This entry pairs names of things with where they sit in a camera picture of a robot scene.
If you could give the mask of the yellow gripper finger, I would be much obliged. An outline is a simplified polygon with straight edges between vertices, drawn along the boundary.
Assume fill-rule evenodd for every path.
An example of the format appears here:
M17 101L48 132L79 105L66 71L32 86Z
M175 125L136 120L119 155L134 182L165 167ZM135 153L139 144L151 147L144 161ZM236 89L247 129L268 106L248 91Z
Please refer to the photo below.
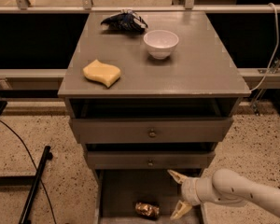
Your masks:
M168 170L168 174L174 179L177 184L183 184L188 179L186 175L182 175L174 170Z
M174 212L170 216L170 219L171 220L180 219L191 209L192 209L192 205L190 203L178 201L175 206Z

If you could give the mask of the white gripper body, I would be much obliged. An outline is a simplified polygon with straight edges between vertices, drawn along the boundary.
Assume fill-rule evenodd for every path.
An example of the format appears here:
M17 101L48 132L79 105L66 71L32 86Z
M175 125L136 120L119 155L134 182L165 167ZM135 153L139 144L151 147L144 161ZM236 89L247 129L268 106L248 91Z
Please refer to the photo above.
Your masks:
M201 203L196 190L196 182L196 177L188 177L181 184L181 195L183 197L183 201L192 206L199 205Z

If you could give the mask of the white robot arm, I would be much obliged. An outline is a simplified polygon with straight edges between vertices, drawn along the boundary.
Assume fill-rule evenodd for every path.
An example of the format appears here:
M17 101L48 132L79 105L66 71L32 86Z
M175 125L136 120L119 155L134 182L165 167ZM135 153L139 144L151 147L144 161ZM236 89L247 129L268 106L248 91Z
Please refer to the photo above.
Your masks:
M280 189L253 182L229 169L216 170L211 177L189 177L174 170L169 175L181 185L182 200L176 204L171 219L180 219L193 206L251 202L280 218Z

